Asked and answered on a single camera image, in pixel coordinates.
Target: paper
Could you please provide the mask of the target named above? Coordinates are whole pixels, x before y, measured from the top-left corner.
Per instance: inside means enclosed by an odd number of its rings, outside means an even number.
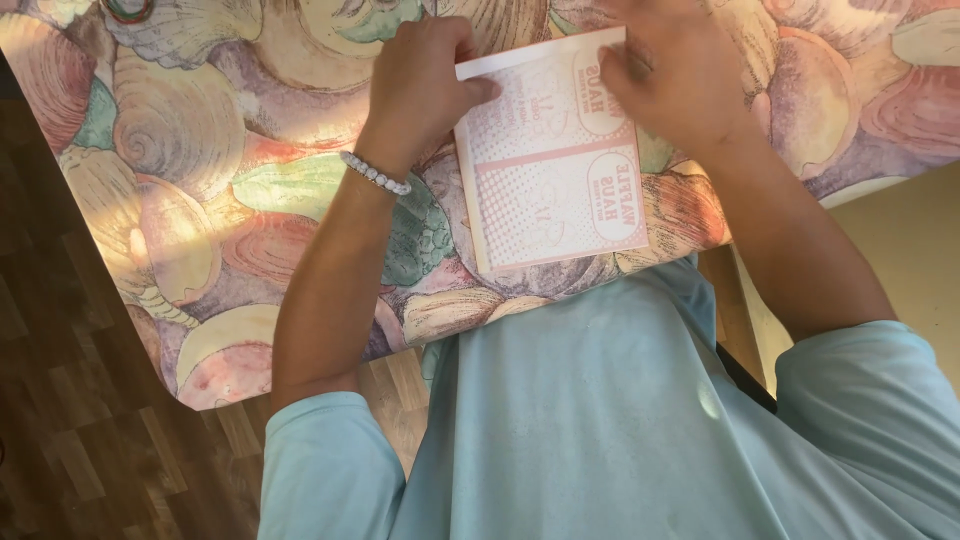
[[[634,123],[600,81],[624,28],[457,65],[501,96],[454,134],[482,273],[648,245]]]

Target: table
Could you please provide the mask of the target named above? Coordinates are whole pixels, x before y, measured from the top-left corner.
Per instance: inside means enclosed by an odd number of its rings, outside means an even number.
[[[960,157],[960,0],[710,4],[746,103],[825,206]],[[91,0],[0,12],[0,48],[157,375],[196,409],[270,390],[280,301],[401,21],[466,16],[482,53],[614,23],[588,0],[156,0],[130,25]],[[364,356],[730,242],[703,169],[637,136],[650,247],[483,276],[455,149],[437,141],[394,211]]]

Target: t-shirt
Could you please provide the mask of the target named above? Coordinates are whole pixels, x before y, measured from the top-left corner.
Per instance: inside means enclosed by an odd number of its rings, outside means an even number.
[[[261,539],[960,539],[960,405],[881,321],[777,361],[779,412],[714,351],[690,260],[428,347],[409,481],[367,403],[267,425]]]

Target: right hand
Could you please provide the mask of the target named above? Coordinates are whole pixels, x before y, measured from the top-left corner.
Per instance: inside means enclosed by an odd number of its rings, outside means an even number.
[[[744,104],[742,60],[728,34],[695,0],[607,0],[642,44],[652,71],[637,79],[622,53],[601,50],[601,76],[623,109],[701,163],[760,135]]]

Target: left hand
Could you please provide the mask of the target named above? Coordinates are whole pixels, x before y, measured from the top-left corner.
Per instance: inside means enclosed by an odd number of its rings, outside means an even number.
[[[373,64],[357,155],[383,172],[405,174],[468,110],[500,95],[487,79],[457,81],[454,64],[474,58],[473,29],[463,17],[401,23]]]

